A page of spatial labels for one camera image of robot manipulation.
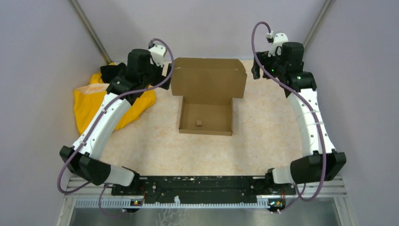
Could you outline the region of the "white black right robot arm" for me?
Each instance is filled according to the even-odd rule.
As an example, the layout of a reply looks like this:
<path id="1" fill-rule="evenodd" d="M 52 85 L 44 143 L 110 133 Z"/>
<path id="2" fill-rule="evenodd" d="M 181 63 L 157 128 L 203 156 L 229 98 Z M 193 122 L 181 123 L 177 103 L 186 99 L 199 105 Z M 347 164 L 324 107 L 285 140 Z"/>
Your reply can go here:
<path id="1" fill-rule="evenodd" d="M 251 69 L 254 79 L 276 78 L 284 89 L 297 122 L 302 157 L 285 167 L 269 169 L 265 189 L 277 194 L 284 184 L 305 184 L 321 179 L 331 181 L 346 163 L 345 153 L 337 152 L 329 139 L 317 100 L 317 85 L 311 72 L 303 70 L 304 47 L 299 42 L 285 42 L 277 55 L 257 52 Z"/>

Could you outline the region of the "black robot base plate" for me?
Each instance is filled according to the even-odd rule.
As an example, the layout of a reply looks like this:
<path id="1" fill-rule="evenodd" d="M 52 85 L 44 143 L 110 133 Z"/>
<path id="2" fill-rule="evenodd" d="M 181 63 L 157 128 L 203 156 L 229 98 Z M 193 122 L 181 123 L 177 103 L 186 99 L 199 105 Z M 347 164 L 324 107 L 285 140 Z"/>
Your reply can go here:
<path id="1" fill-rule="evenodd" d="M 131 186 L 113 185 L 114 196 L 143 196 L 146 204 L 255 203 L 260 195 L 295 195 L 292 184 L 273 184 L 264 176 L 141 176 Z"/>

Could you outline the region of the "brown cardboard box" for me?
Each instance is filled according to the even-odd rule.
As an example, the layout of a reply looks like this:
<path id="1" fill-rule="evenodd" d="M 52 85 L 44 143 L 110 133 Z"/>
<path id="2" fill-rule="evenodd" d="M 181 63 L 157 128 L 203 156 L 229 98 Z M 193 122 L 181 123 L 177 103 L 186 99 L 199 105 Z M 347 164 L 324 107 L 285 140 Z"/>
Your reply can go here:
<path id="1" fill-rule="evenodd" d="M 231 136 L 233 100 L 243 98 L 246 81 L 246 69 L 238 59 L 177 58 L 171 91 L 182 97 L 179 132 Z M 196 120 L 202 121 L 201 127 Z"/>

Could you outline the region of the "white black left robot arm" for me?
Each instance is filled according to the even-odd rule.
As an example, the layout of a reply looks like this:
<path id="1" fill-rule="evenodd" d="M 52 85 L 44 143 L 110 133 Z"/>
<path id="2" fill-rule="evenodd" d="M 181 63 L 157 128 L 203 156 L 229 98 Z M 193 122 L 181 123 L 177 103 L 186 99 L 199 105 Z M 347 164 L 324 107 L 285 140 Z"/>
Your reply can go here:
<path id="1" fill-rule="evenodd" d="M 122 116 L 146 91 L 168 89 L 173 64 L 168 75 L 163 76 L 164 57 L 171 53 L 168 47 L 154 44 L 148 49 L 134 49 L 128 54 L 124 68 L 110 81 L 103 101 L 85 131 L 71 145 L 63 146 L 59 152 L 65 170 L 96 186 L 117 184 L 130 195 L 137 194 L 141 182 L 135 179 L 136 172 L 124 167 L 100 161 L 106 142 Z"/>

